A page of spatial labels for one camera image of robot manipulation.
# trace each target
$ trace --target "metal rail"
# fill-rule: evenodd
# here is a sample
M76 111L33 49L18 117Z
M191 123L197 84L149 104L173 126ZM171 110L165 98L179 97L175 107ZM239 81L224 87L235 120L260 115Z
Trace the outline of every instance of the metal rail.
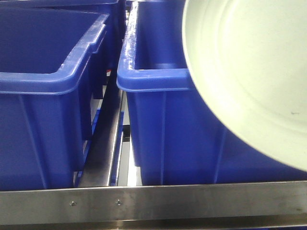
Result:
M2 225L108 222L99 224L102 229L307 225L307 182L0 192L0 205Z
M110 76L79 187L109 186L118 140L123 91Z

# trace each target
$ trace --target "white plate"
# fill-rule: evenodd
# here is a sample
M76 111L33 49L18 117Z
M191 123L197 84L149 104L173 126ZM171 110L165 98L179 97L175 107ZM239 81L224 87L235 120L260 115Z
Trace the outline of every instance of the white plate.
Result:
M182 28L192 79L215 115L307 171L307 0L187 0Z

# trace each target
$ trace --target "stainless steel rail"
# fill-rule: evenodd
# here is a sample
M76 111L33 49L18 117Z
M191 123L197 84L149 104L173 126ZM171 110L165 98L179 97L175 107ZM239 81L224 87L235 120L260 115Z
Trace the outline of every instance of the stainless steel rail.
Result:
M198 219L198 228L212 227L213 219L224 227L236 220L236 228L248 221L250 227L307 225L307 182L0 192L0 206L2 225L164 219Z
M111 75L79 187L109 186L122 103L123 91Z

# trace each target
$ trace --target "blue plastic crate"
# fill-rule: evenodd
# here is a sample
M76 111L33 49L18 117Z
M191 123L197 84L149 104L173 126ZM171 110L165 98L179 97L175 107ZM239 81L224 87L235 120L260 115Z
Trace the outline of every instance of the blue plastic crate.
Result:
M0 6L41 7L109 14L106 22L106 69L117 69L122 39L125 34L125 0L5 0Z
M0 8L0 190L73 186L107 15Z
M143 184L307 179L242 142L203 102L183 55L183 7L184 0L133 2L119 60Z

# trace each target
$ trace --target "screw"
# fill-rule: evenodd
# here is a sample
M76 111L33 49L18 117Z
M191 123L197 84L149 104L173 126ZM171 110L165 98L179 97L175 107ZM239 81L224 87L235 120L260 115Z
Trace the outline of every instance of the screw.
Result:
M117 200L115 203L116 203L118 206L121 206L121 205L123 204L123 202L122 202L121 200Z
M76 205L77 205L77 202L71 201L71 202L69 202L69 205L70 205L71 207L76 206Z

